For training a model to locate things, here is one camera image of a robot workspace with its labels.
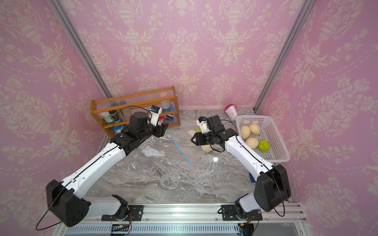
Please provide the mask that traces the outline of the clear zip-top bag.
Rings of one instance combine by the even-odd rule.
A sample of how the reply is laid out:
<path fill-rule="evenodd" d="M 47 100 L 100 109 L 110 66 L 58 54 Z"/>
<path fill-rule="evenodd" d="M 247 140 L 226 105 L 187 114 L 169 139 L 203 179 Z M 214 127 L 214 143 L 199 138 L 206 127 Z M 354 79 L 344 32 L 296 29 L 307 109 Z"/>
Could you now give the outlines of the clear zip-top bag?
<path fill-rule="evenodd" d="M 198 126 L 176 126 L 169 128 L 166 131 L 166 135 L 173 140 L 174 145 L 180 152 L 180 154 L 189 162 L 189 164 L 198 164 L 209 158 L 210 154 L 214 154 L 215 151 L 204 152 L 201 146 L 196 146 L 191 142 L 191 138 L 196 133 L 194 129 Z"/>
<path fill-rule="evenodd" d="M 125 158 L 134 168 L 173 167 L 177 152 L 172 140 L 151 138 Z"/>

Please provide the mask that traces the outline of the beige pear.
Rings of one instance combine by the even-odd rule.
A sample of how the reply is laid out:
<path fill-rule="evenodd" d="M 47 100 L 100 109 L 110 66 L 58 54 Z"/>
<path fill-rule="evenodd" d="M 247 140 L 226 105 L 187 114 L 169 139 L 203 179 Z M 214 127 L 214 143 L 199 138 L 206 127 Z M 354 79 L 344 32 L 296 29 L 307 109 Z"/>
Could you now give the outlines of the beige pear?
<path fill-rule="evenodd" d="M 249 148 L 255 149 L 259 145 L 259 140 L 257 138 L 248 138 L 245 143 Z"/>
<path fill-rule="evenodd" d="M 249 129 L 251 134 L 260 135 L 260 127 L 257 124 L 250 124 Z"/>
<path fill-rule="evenodd" d="M 248 139 L 250 134 L 251 134 L 251 130 L 249 128 L 249 126 L 247 125 L 244 125 L 240 128 L 240 132 L 241 132 L 241 136 L 243 139 Z"/>

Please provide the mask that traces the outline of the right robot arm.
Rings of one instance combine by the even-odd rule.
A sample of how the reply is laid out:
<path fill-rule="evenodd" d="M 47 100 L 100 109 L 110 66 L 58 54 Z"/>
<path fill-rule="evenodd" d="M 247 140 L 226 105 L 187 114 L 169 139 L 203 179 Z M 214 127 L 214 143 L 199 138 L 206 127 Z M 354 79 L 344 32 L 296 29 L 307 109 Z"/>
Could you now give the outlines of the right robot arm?
<path fill-rule="evenodd" d="M 281 164 L 273 165 L 259 156 L 232 129 L 226 129 L 218 115 L 200 117 L 196 121 L 201 131 L 193 135 L 191 142 L 197 146 L 220 145 L 223 151 L 235 156 L 256 181 L 253 193 L 235 201 L 239 219 L 257 220 L 252 214 L 259 210 L 270 212 L 291 197 L 287 170 Z"/>

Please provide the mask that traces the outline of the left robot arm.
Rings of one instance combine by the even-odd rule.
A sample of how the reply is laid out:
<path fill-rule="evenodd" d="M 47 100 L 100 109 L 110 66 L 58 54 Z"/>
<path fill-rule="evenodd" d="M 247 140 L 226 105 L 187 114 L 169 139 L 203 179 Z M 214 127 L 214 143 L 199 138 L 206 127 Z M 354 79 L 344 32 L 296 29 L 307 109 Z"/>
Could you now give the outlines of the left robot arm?
<path fill-rule="evenodd" d="M 128 202 L 119 195 L 93 199 L 84 197 L 91 186 L 112 166 L 151 136 L 164 136 L 168 126 L 168 123 L 158 123 L 157 113 L 134 113 L 129 124 L 83 167 L 60 182 L 52 180 L 47 184 L 48 210 L 67 227 L 94 216 L 108 215 L 114 220 L 129 220 Z"/>

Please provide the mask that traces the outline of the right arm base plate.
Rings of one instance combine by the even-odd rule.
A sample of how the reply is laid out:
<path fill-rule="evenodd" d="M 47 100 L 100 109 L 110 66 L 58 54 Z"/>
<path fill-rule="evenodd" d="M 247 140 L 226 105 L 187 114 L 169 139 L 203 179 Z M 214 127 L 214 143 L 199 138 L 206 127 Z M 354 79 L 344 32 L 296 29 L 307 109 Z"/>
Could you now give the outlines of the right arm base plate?
<path fill-rule="evenodd" d="M 222 205 L 217 212 L 222 215 L 223 221 L 261 221 L 263 219 L 262 213 L 259 209 L 250 212 L 244 212 L 239 206 L 236 205 Z"/>

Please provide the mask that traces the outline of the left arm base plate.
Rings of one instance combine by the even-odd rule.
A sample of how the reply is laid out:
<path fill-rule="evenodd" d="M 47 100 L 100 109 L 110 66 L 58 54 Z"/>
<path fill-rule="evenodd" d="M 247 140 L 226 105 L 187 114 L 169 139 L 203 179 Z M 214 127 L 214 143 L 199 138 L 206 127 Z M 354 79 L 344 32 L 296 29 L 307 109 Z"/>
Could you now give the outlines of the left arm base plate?
<path fill-rule="evenodd" d="M 130 221 L 139 222 L 143 216 L 143 205 L 122 206 L 114 215 L 103 215 L 101 221 Z"/>

